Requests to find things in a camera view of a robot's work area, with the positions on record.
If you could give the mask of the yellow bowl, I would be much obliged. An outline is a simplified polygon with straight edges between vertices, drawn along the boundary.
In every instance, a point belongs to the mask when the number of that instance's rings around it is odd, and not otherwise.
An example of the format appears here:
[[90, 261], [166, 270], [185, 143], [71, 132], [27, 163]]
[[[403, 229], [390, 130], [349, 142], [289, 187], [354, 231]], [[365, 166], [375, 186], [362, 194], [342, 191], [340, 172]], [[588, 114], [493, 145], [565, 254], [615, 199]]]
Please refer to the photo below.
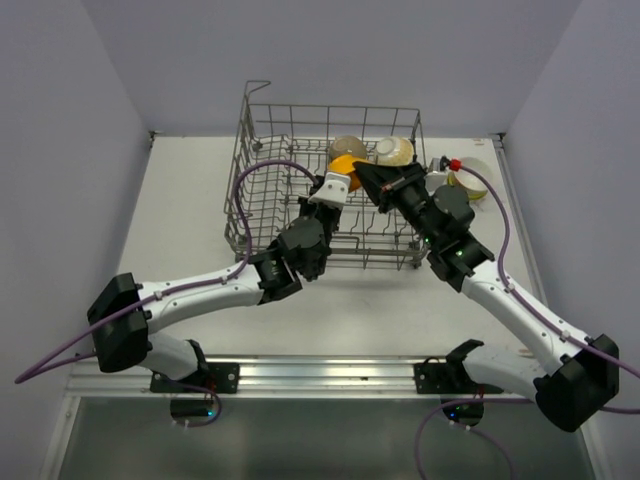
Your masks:
[[328, 171], [348, 176], [350, 179], [349, 191], [354, 192], [361, 188], [361, 182], [356, 174], [354, 164], [360, 162], [361, 158], [351, 154], [344, 154], [331, 160], [328, 165]]

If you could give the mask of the beige bowl with sunflower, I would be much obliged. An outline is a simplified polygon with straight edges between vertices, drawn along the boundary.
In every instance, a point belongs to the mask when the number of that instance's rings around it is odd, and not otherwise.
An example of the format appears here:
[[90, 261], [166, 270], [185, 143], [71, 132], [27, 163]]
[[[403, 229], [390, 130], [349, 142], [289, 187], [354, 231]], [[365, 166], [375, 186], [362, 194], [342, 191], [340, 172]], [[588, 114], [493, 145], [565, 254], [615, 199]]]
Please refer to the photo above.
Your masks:
[[462, 168], [459, 171], [466, 171], [469, 174], [475, 175], [479, 180], [479, 176], [484, 178], [489, 183], [493, 181], [493, 174], [488, 164], [476, 157], [460, 157], [462, 162]]

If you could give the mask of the grey wire dish rack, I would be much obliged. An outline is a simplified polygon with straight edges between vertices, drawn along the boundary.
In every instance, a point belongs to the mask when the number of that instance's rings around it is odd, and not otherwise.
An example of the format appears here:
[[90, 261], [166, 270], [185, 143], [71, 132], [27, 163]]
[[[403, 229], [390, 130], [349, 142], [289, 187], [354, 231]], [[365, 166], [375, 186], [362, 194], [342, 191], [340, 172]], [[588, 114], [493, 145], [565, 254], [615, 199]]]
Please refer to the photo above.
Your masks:
[[[247, 81], [240, 108], [229, 180], [251, 166], [258, 169], [225, 201], [224, 237], [237, 256], [247, 246], [266, 248], [298, 216], [308, 177], [326, 172], [328, 149], [338, 136], [360, 138], [369, 160], [380, 139], [403, 137], [414, 146], [414, 160], [426, 162], [417, 108], [259, 100], [269, 85]], [[331, 248], [330, 265], [356, 269], [417, 269], [427, 254], [408, 222], [397, 211], [380, 214], [363, 190], [348, 196]]]

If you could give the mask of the lime green bowl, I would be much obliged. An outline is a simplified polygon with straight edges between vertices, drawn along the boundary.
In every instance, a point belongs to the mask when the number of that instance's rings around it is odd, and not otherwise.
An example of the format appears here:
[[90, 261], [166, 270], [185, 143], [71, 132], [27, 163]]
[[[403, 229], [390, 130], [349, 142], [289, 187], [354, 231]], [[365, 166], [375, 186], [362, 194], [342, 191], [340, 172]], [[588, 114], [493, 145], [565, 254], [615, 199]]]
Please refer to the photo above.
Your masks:
[[481, 201], [488, 194], [488, 189], [484, 183], [475, 175], [469, 174], [466, 171], [450, 171], [447, 177], [447, 183], [461, 187], [472, 202]]

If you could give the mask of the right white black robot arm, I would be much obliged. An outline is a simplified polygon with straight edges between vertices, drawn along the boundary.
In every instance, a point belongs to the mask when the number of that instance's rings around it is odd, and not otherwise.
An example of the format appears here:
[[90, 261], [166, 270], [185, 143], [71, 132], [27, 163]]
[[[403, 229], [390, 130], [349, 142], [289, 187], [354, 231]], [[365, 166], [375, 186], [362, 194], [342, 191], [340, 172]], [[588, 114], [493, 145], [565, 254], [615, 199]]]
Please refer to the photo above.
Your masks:
[[475, 213], [460, 186], [426, 188], [417, 164], [393, 167], [357, 161], [355, 174], [370, 200], [385, 213], [397, 210], [427, 244], [432, 271], [476, 302], [533, 354], [513, 360], [483, 343], [467, 342], [450, 355], [445, 379], [468, 392], [486, 384], [536, 403], [565, 432], [576, 431], [619, 392], [619, 347], [570, 325], [522, 290], [494, 255], [471, 233]]

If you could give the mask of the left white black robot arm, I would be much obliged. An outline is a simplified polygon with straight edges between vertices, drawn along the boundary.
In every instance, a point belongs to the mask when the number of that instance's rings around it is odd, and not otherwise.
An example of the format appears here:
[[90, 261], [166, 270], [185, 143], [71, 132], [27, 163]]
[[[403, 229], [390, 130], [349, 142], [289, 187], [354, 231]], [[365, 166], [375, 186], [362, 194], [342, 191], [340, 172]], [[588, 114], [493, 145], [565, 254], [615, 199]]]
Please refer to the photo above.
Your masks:
[[299, 204], [298, 218], [267, 249], [225, 270], [168, 282], [114, 276], [87, 312], [101, 372], [140, 366], [185, 392], [201, 390], [209, 375], [201, 347], [165, 329], [219, 310], [281, 301], [323, 275], [342, 210], [307, 198]]

